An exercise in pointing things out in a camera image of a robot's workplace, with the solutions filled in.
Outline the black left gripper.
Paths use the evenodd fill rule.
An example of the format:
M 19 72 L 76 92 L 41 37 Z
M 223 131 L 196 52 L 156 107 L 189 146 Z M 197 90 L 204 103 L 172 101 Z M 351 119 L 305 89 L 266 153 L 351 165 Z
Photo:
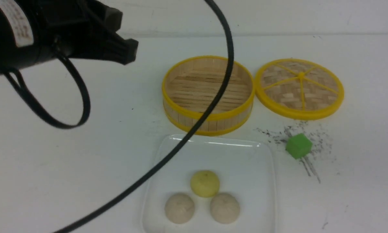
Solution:
M 37 0 L 41 38 L 55 56 L 112 61 L 136 60 L 138 41 L 117 34 L 123 13 L 98 0 Z

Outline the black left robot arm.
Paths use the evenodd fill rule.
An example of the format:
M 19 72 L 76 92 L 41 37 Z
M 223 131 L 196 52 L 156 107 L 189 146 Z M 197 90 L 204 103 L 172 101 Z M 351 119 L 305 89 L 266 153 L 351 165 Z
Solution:
M 117 34 L 123 13 L 98 0 L 0 0 L 2 68 L 24 69 L 55 60 L 136 60 L 138 41 Z

